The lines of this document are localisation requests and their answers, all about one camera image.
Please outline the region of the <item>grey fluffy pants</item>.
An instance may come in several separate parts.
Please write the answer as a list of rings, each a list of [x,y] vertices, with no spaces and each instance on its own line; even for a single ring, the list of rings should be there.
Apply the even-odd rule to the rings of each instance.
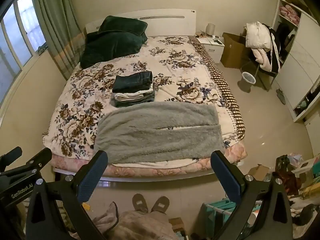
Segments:
[[[205,159],[215,150],[225,151],[215,106],[176,101],[108,113],[94,143],[94,152],[106,152],[111,164]]]

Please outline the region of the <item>white jacket on chair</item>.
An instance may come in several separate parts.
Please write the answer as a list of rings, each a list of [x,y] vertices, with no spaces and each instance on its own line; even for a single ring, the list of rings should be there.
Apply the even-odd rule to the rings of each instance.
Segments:
[[[260,22],[246,24],[246,47],[252,49],[271,49],[268,27]]]

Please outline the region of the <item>teal drying rack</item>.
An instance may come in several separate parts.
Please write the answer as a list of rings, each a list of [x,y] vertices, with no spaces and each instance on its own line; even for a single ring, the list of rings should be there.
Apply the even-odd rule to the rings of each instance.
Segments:
[[[247,220],[247,226],[251,228],[256,221],[262,201],[257,200]],[[210,213],[209,218],[214,218],[216,215],[222,215],[223,223],[227,222],[237,204],[230,201],[228,198],[223,198],[220,201],[213,203],[204,203],[204,207]]]

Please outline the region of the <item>chair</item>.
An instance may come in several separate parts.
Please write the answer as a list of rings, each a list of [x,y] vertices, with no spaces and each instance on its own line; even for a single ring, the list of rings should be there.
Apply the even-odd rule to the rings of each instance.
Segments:
[[[244,56],[241,58],[241,72],[250,72],[257,82],[261,84],[264,90],[269,91],[277,77],[277,73],[267,72],[260,68],[259,63],[253,60],[253,56]]]

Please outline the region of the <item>white folded garment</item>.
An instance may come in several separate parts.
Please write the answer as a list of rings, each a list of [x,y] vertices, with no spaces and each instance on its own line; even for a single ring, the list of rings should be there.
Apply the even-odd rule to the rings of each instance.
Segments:
[[[125,101],[134,101],[140,100],[145,95],[149,95],[153,93],[153,85],[150,86],[147,90],[139,90],[134,93],[114,93],[113,98],[116,101],[125,102]]]

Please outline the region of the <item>white table lamp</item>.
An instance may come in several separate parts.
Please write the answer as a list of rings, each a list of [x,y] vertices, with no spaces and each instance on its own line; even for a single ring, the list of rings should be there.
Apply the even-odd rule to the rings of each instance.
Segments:
[[[209,36],[213,36],[215,31],[215,25],[212,23],[208,23],[206,26],[206,34]]]

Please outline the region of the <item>white waste bin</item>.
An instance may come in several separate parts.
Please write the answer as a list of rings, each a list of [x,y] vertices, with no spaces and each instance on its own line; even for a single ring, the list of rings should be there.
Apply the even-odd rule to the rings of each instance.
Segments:
[[[251,87],[255,85],[256,79],[255,77],[249,72],[242,72],[241,78],[241,87],[243,91],[249,92]]]

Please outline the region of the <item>green curtain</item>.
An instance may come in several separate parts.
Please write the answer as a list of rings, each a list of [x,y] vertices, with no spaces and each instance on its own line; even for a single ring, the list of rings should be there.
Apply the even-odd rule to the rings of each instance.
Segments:
[[[67,80],[85,48],[72,0],[33,0],[33,5],[48,50]]]

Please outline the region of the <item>white nightstand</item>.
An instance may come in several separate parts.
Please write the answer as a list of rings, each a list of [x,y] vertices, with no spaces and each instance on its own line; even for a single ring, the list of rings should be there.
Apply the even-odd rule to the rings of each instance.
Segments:
[[[211,37],[198,37],[197,40],[205,47],[212,60],[220,63],[225,45],[220,40]]]

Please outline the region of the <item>brown cardboard box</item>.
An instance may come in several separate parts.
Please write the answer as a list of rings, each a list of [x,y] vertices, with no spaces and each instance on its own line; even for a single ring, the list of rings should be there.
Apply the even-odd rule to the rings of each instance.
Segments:
[[[224,50],[221,56],[221,63],[225,68],[240,69],[248,59],[251,51],[246,47],[246,37],[230,33],[223,33]]]

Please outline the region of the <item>small cardboard box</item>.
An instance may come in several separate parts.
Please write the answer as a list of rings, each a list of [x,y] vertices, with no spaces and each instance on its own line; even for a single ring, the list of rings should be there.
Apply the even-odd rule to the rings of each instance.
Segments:
[[[269,170],[269,167],[258,164],[256,167],[251,168],[248,174],[251,175],[255,180],[263,181]]]

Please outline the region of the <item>pink floral mattress sheet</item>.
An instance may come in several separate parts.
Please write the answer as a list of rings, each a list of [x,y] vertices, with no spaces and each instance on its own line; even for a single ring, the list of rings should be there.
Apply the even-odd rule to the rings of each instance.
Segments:
[[[66,158],[55,154],[50,161],[53,168],[69,172],[76,172],[87,163],[87,160]],[[210,169],[209,158],[199,160],[181,159],[159,163],[109,164],[103,176],[113,178],[167,177],[192,174]]]

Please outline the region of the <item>floral bed blanket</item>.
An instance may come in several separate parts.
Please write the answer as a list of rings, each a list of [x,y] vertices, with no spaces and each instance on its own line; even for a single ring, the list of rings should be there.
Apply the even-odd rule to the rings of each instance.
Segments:
[[[55,155],[90,159],[100,119],[116,109],[113,87],[119,76],[132,76],[136,91],[149,100],[214,105],[225,147],[244,139],[239,105],[204,46],[194,37],[157,36],[138,53],[88,68],[76,66],[43,134],[43,145]]]

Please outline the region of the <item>white wardrobe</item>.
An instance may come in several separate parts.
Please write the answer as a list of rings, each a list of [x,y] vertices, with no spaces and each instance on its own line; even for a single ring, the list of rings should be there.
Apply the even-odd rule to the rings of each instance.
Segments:
[[[290,5],[300,16],[299,25],[280,14],[279,7]],[[276,77],[294,122],[303,120],[319,101],[319,24],[305,11],[285,0],[277,1],[273,29],[285,23],[293,39],[286,46],[287,55]]]

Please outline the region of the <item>pink blanket on shelf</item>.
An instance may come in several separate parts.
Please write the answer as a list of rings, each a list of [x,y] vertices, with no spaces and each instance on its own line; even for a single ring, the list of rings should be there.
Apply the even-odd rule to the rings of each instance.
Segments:
[[[295,25],[299,25],[300,16],[290,5],[280,6],[280,14]]]

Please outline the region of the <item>dark green pillow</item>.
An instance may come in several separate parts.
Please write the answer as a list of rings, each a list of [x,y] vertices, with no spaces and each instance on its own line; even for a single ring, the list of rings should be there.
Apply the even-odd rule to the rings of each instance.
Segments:
[[[107,16],[99,27],[98,33],[128,32],[135,35],[142,35],[148,24],[135,18],[118,16]]]

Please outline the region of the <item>window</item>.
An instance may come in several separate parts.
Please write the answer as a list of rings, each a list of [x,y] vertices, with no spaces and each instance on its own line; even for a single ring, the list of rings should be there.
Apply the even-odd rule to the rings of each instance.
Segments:
[[[14,0],[1,20],[1,104],[47,48],[33,0]]]

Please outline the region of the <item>white bed headboard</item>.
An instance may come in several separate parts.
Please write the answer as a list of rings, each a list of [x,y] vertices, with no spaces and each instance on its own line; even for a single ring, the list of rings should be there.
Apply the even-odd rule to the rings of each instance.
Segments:
[[[148,27],[144,33],[147,37],[193,36],[196,32],[196,10],[192,9],[149,9],[114,16],[135,18],[146,22]],[[86,24],[86,34],[98,32],[104,19]]]

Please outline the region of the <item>dark green folded quilt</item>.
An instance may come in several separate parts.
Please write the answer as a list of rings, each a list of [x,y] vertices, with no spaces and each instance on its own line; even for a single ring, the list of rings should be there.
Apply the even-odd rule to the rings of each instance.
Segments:
[[[86,36],[80,67],[86,69],[99,62],[136,54],[147,40],[145,33],[142,35],[116,31],[89,33]]]

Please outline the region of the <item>left grey slipper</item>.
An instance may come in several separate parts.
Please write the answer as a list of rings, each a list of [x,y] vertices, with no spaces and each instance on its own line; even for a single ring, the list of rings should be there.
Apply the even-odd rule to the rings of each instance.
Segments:
[[[146,200],[144,196],[140,193],[137,193],[132,197],[132,205],[135,211],[138,211],[144,214],[149,213]]]

